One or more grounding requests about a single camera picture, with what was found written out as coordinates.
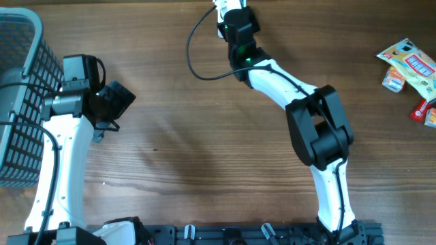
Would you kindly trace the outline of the small orange box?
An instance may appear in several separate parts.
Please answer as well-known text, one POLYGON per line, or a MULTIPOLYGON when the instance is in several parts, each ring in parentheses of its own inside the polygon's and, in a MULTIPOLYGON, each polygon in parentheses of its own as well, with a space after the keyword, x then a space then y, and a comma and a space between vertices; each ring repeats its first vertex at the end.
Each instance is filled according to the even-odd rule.
POLYGON ((426 112, 424 124, 428 127, 436 127, 436 109, 430 108, 426 112))
POLYGON ((383 79, 382 85, 392 92, 398 93, 403 90, 406 79, 399 73, 399 71, 390 66, 383 79))

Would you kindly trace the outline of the red chocolate wafer bar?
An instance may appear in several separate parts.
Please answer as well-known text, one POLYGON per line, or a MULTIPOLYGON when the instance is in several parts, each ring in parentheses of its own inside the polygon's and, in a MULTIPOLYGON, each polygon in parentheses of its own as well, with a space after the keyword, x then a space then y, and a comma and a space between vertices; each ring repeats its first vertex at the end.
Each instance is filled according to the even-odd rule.
POLYGON ((409 117, 414 121, 421 123, 430 107, 431 104, 427 100, 423 99, 419 103, 419 105, 411 112, 409 117))

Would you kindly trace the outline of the blue yellow snack bag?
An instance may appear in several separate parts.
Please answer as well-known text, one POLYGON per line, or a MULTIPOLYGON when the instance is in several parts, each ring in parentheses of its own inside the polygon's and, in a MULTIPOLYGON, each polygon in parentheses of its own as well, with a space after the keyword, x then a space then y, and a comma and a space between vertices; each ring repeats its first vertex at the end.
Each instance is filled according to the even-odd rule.
POLYGON ((435 102, 435 61, 404 38, 376 54, 386 61, 429 103, 435 102))

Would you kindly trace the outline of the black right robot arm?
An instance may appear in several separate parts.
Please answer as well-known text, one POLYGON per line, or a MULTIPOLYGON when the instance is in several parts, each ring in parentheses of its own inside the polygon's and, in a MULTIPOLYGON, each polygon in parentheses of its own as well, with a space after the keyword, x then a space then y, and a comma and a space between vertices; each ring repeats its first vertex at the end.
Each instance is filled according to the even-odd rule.
POLYGON ((217 15, 232 73, 285 110, 294 152, 313 175, 322 229, 335 244, 350 240, 356 217, 346 169, 354 134, 338 92, 330 85, 306 84, 280 68, 256 43, 260 26, 250 7, 224 3, 217 6, 217 15))

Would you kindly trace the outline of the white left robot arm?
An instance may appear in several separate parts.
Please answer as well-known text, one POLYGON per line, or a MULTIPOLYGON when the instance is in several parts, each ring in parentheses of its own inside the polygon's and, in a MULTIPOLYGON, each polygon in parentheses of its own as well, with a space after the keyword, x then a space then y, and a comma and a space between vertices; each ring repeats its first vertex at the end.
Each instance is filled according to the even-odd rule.
POLYGON ((151 244, 152 236, 137 217, 118 218, 96 231, 83 214, 84 174, 91 142, 107 131, 136 98, 117 81, 106 83, 102 61, 91 55, 65 56, 64 80, 40 108, 44 134, 42 167, 25 230, 7 244, 151 244))

